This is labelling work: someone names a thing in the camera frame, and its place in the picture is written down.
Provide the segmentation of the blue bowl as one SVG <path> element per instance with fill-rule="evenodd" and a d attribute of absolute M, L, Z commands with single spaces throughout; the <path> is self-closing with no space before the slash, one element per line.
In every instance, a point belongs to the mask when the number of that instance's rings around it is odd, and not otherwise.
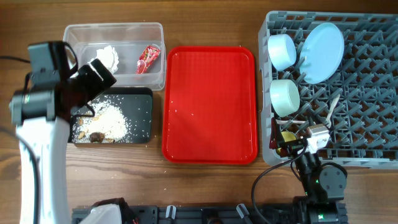
<path fill-rule="evenodd" d="M 292 38 L 287 34 L 272 35 L 268 40 L 268 52 L 272 65 L 283 71 L 296 62 L 297 53 Z"/>

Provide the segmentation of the light blue plate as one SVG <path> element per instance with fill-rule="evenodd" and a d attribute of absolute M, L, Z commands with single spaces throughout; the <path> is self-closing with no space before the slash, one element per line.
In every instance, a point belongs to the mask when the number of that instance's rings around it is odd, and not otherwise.
<path fill-rule="evenodd" d="M 317 84 L 329 79 L 340 65 L 344 49 L 343 34 L 336 25 L 326 22 L 314 28 L 300 52 L 304 61 L 299 72 L 305 74 L 304 81 Z"/>

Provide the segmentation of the red snack wrapper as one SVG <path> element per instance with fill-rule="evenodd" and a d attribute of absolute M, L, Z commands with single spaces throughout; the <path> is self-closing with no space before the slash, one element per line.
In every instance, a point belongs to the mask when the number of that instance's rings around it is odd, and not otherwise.
<path fill-rule="evenodd" d="M 145 73 L 148 68 L 154 63 L 154 61 L 159 57 L 161 50 L 153 45 L 148 45 L 139 60 L 137 61 L 136 74 Z"/>

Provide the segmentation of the yellow plastic cup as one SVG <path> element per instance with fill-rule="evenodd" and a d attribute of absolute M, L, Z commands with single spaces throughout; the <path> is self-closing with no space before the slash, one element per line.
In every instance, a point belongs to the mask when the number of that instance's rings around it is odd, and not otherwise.
<path fill-rule="evenodd" d="M 285 142 L 289 142 L 289 141 L 293 141 L 293 140 L 297 139 L 296 135 L 290 131 L 282 131 L 281 135 Z"/>

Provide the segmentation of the white plastic spoon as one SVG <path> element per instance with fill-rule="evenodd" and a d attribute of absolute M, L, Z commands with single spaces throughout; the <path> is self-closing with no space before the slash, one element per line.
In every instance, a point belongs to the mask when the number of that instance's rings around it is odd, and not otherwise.
<path fill-rule="evenodd" d="M 331 127 L 331 116 L 333 114 L 333 111 L 334 111 L 339 99 L 340 99 L 340 94 L 337 94 L 337 96 L 333 99 L 333 101 L 330 104 L 329 112 L 328 112 L 328 114 L 326 116 L 326 119 L 325 119 L 325 126 L 328 127 L 328 128 Z"/>

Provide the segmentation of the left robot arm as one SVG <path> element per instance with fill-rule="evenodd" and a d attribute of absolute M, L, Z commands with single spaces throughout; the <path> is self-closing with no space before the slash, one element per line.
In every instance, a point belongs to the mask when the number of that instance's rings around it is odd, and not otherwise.
<path fill-rule="evenodd" d="M 95 59 L 70 65 L 75 52 L 58 41 L 28 47 L 31 71 L 9 110 L 21 154 L 21 223 L 70 223 L 66 149 L 72 112 L 116 83 Z"/>

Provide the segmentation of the white plastic fork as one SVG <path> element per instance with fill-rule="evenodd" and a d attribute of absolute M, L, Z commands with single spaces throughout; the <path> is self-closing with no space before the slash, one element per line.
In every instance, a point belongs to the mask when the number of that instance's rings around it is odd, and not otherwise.
<path fill-rule="evenodd" d="M 297 121 L 297 120 L 276 120 L 276 123 L 279 125 L 285 124 L 304 124 L 306 121 Z"/>

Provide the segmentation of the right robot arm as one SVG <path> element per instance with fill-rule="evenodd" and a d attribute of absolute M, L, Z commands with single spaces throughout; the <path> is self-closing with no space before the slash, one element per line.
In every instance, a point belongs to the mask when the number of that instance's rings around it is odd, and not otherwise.
<path fill-rule="evenodd" d="M 348 173 L 335 163 L 322 163 L 318 150 L 330 139 L 330 130 L 322 123 L 307 128 L 307 135 L 286 141 L 276 119 L 271 119 L 269 147 L 279 149 L 280 157 L 288 157 L 288 164 L 297 168 L 298 179 L 305 191 L 296 197 L 297 220 L 300 223 L 346 223 L 345 207 L 339 203 L 345 197 Z"/>

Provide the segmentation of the green bowl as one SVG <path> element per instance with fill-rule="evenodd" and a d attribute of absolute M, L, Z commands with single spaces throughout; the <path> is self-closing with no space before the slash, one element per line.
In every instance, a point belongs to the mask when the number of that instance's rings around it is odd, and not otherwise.
<path fill-rule="evenodd" d="M 271 103 L 280 117 L 295 113 L 300 107 L 300 95 L 292 80 L 274 80 L 270 86 Z"/>

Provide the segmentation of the white napkin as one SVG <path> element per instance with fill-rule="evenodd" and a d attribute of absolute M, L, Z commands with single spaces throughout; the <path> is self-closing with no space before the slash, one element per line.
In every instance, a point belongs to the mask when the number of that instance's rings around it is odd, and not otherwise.
<path fill-rule="evenodd" d="M 119 55 L 116 49 L 110 45 L 103 49 L 96 51 L 96 57 L 90 60 L 90 63 L 94 59 L 99 59 L 101 63 L 112 73 L 115 74 L 118 70 Z"/>

